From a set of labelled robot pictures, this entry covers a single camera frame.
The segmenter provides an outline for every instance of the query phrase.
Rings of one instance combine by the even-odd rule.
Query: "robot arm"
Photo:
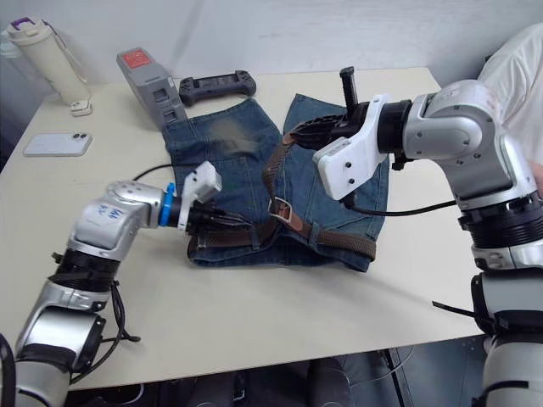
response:
[[[235,217],[203,203],[221,190],[221,178],[208,162],[185,180],[181,197],[173,186],[159,188],[134,181],[110,184],[76,222],[64,255],[42,291],[15,348],[18,406],[64,404],[74,373],[91,368],[102,341],[99,316],[111,295],[120,262],[140,228],[179,227],[190,233],[206,222],[230,225]],[[198,208],[193,204],[202,204]]]
[[[441,167],[483,270],[472,280],[473,316],[494,336],[475,405],[543,405],[543,201],[498,102],[483,84],[460,81],[413,103],[358,103],[352,74],[341,72],[348,113],[301,124],[291,137],[320,148],[313,160],[334,199],[354,193],[388,153],[394,170],[414,159]]]

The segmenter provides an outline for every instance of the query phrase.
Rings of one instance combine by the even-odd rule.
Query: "brown belt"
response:
[[[253,231],[204,231],[203,233],[199,233],[198,237],[191,241],[189,249],[194,249],[195,245],[198,248],[252,246],[255,237],[258,239],[259,244],[263,244],[274,235],[276,229],[281,224],[285,225],[291,231],[298,233],[306,241],[309,241],[312,226],[295,214],[290,203],[276,197],[273,188],[276,173],[284,163],[288,152],[294,144],[295,140],[289,134],[285,135],[282,142],[271,154],[262,171],[262,181],[270,195],[268,209],[271,216],[270,219],[264,223],[255,225]],[[371,261],[375,260],[375,242],[359,235],[340,231],[319,230],[316,235],[316,243],[331,248],[349,250],[365,255]]]

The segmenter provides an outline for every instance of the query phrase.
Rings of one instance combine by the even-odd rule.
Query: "black controller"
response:
[[[246,70],[198,79],[191,76],[183,79],[179,86],[179,97],[185,106],[192,106],[203,98],[214,98],[230,93],[253,96],[255,92],[256,82]]]

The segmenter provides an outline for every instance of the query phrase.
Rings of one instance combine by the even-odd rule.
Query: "blue ring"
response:
[[[170,218],[171,203],[173,202],[173,192],[176,190],[176,186],[173,182],[170,182],[166,188],[166,196],[164,198],[164,204],[162,205],[162,212],[160,212],[160,226],[168,226],[168,218]]]

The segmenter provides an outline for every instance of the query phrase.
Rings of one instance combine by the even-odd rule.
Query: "white table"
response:
[[[255,98],[281,129],[296,92],[343,103],[339,75],[259,75]],[[394,100],[439,90],[425,68],[356,73],[359,100],[387,92]],[[55,271],[85,205],[111,181],[168,163],[162,136],[127,84],[92,89],[94,112],[73,118],[44,103],[0,175],[0,331],[14,344],[45,278]],[[241,102],[228,97],[188,109],[207,114]],[[43,131],[86,131],[80,158],[33,158],[22,151]],[[171,170],[142,181],[165,187]],[[451,199],[437,165],[416,162],[390,173],[389,209]],[[386,220],[368,273],[333,267],[205,269],[186,258],[188,239],[170,229],[139,232],[118,277],[127,329],[99,371],[77,387],[102,387],[229,371],[334,354],[439,341],[479,332],[467,317],[432,307],[432,299],[470,308],[477,272],[470,237],[456,208]],[[106,334],[115,332],[110,304]]]

